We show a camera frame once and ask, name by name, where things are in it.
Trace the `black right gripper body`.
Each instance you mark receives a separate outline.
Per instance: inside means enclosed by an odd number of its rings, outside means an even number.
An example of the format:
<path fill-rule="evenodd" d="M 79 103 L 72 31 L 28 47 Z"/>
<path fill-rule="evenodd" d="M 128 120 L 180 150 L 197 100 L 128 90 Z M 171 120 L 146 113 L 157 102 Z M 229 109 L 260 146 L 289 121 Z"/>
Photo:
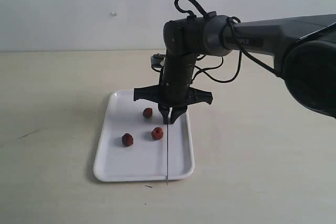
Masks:
<path fill-rule="evenodd" d="M 200 102 L 212 103 L 212 93 L 191 87 L 197 54 L 166 54 L 159 83 L 133 89 L 133 100 L 148 100 L 169 108 Z"/>

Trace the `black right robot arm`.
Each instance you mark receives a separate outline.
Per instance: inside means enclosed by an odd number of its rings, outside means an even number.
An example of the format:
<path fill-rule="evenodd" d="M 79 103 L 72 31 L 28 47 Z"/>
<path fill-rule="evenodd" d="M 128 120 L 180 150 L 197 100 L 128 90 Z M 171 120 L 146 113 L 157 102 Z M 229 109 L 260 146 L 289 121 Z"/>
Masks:
<path fill-rule="evenodd" d="M 192 88 L 199 55 L 224 57 L 238 50 L 253 59 L 270 55 L 269 71 L 281 78 L 305 108 L 335 117 L 335 15 L 240 23 L 236 17 L 206 14 L 164 25 L 166 54 L 157 85 L 136 88 L 134 100 L 155 102 L 164 123 L 174 123 L 191 104 L 211 103 L 210 92 Z"/>

